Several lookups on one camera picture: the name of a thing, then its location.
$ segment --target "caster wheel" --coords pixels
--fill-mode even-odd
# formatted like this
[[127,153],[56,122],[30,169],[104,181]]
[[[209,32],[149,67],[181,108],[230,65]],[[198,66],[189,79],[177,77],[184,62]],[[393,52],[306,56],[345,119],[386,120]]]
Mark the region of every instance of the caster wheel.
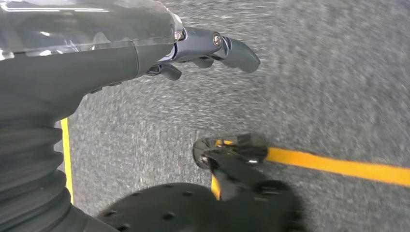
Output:
[[202,169],[209,169],[204,153],[210,150],[226,151],[227,155],[236,156],[252,166],[262,163],[268,152],[265,140],[255,134],[199,139],[193,145],[192,154],[195,163]]

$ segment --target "transparent plastic cover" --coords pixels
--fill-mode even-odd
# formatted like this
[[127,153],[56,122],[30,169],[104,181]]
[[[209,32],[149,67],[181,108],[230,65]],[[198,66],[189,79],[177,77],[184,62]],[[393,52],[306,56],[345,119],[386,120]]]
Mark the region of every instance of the transparent plastic cover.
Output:
[[0,0],[0,60],[173,44],[182,22],[153,0]]

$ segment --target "metal screw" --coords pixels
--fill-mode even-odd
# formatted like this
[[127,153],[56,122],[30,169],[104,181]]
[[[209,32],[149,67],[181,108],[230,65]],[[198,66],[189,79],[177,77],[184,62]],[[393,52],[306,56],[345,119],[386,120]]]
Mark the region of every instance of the metal screw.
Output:
[[204,155],[201,156],[201,160],[202,160],[202,162],[204,162],[204,163],[208,163],[208,157],[206,157],[206,156],[204,156]]
[[222,46],[222,38],[218,33],[214,34],[214,45],[216,47],[221,47]]

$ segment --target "yellow tape line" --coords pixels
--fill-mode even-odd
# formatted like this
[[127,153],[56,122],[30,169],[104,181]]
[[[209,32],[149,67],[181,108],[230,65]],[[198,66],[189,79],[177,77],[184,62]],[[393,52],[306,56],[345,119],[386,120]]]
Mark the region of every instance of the yellow tape line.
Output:
[[[339,159],[336,160],[315,156],[310,153],[274,147],[269,148],[266,161],[410,187],[410,168]],[[211,190],[215,196],[217,196],[217,199],[219,199],[220,188],[214,176],[212,176]]]
[[71,173],[71,156],[70,156],[70,136],[68,133],[68,119],[61,121],[61,129],[63,130],[63,154],[64,154],[64,170],[67,176],[66,188],[71,195],[71,204],[74,205],[73,195],[73,176]]

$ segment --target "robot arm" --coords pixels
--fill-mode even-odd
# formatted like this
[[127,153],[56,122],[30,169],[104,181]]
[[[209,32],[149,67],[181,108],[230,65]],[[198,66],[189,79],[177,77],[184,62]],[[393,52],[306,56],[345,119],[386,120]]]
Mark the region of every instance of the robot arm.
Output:
[[149,0],[0,0],[0,231],[114,232],[70,205],[58,120],[89,93],[173,62],[253,72],[257,56],[215,31],[183,27]]

